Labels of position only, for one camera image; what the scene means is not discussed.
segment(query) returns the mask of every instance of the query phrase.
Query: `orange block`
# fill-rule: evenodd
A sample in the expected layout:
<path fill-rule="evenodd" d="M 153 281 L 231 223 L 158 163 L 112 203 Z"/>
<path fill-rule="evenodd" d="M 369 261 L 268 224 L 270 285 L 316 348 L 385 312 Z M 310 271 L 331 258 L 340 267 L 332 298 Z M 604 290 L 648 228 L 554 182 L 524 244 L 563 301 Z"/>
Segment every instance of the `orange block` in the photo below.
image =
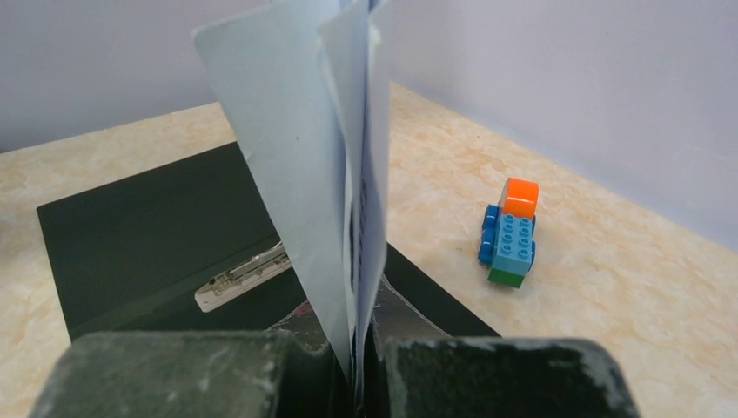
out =
<path fill-rule="evenodd" d="M 538 184 L 522 179 L 507 179 L 497 206 L 502 213 L 533 220 L 538 205 Z"/>

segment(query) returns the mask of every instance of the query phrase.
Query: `beige surface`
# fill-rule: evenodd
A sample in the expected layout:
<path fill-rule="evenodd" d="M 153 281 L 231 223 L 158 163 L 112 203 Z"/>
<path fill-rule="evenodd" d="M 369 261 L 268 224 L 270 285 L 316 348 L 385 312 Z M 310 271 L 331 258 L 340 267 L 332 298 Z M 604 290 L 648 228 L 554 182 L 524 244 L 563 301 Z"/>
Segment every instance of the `beige surface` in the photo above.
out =
<path fill-rule="evenodd" d="M 217 105 L 0 154 L 0 416 L 68 346 L 35 209 L 233 140 Z M 738 416 L 738 257 L 395 87 L 389 239 L 505 336 L 597 340 L 644 416 Z M 540 183 L 533 271 L 485 282 L 480 221 L 506 177 Z"/>

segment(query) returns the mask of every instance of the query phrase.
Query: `green block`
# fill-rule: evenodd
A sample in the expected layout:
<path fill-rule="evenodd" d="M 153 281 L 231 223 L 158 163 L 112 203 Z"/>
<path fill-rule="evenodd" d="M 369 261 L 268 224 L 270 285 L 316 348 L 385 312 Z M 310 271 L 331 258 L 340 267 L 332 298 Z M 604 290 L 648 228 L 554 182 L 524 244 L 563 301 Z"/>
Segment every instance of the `green block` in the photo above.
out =
<path fill-rule="evenodd" d="M 520 276 L 518 274 L 497 270 L 496 268 L 490 268 L 489 276 L 487 276 L 486 279 L 492 281 L 492 283 L 499 283 L 501 285 L 520 289 L 520 286 L 523 284 L 523 279 L 525 278 L 526 276 Z"/>

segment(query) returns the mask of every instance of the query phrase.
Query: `silver clip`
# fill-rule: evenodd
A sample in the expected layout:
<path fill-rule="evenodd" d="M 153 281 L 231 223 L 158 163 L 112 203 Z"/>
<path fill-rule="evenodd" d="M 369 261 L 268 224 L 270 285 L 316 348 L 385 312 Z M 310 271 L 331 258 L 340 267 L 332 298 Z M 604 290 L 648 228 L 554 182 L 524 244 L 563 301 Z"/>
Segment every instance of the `silver clip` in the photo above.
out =
<path fill-rule="evenodd" d="M 213 276 L 195 292 L 195 301 L 204 313 L 211 312 L 290 268 L 292 263 L 280 241 L 245 263 Z"/>

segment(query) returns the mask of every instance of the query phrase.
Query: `table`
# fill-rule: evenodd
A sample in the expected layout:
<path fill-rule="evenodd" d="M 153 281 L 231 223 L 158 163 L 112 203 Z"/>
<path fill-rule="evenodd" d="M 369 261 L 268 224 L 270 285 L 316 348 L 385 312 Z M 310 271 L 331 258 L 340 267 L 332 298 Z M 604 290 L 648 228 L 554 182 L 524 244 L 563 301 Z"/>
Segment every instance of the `table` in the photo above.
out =
<path fill-rule="evenodd" d="M 0 154 L 0 416 L 25 416 L 69 346 L 36 207 L 234 140 L 208 104 Z M 533 270 L 486 281 L 480 222 L 540 184 Z M 505 336 L 595 340 L 644 416 L 738 415 L 738 256 L 392 87 L 389 241 Z"/>

